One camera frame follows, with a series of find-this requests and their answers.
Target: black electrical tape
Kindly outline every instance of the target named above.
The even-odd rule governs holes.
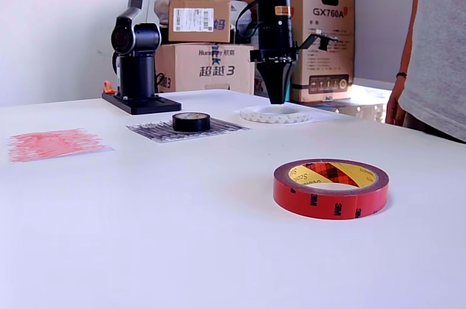
[[[210,129],[210,116],[196,112],[173,115],[173,130],[177,132],[205,132]]]

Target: white table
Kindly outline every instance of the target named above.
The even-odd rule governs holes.
[[[267,102],[167,97],[243,125],[235,111]],[[0,109],[2,136],[86,128],[115,148],[20,164],[3,150],[1,309],[466,308],[466,146],[336,114],[171,144],[125,127],[171,115]],[[386,170],[388,207],[332,222],[275,204],[277,166],[328,157]]]

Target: white tape roll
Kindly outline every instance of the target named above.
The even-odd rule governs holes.
[[[290,104],[248,107],[240,115],[247,121],[279,125],[306,122],[311,118],[309,112]]]

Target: paper sheet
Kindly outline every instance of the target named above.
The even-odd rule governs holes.
[[[198,133],[176,132],[173,130],[172,121],[145,123],[142,125],[127,126],[131,131],[141,134],[146,138],[156,141],[157,143],[168,143],[171,141],[180,141],[193,138],[204,138],[208,136],[219,136],[221,134],[237,132],[239,130],[248,130],[249,128],[234,123],[210,119],[210,130]]]

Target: black robotic arm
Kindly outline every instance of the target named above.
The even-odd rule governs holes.
[[[130,113],[178,111],[180,104],[154,94],[154,53],[160,45],[160,31],[153,23],[135,25],[142,3],[143,0],[129,0],[127,10],[116,19],[111,43],[118,92],[103,97]],[[316,39],[320,39],[322,50],[335,40],[313,34],[298,47],[291,33],[291,1],[258,0],[259,49],[251,52],[250,60],[257,63],[272,104],[285,103],[298,51],[310,47]]]
[[[336,40],[313,34],[298,47],[291,31],[291,0],[258,0],[259,50],[251,52],[251,61],[257,63],[272,104],[285,103],[298,51],[309,48],[316,39],[320,39],[322,50]]]

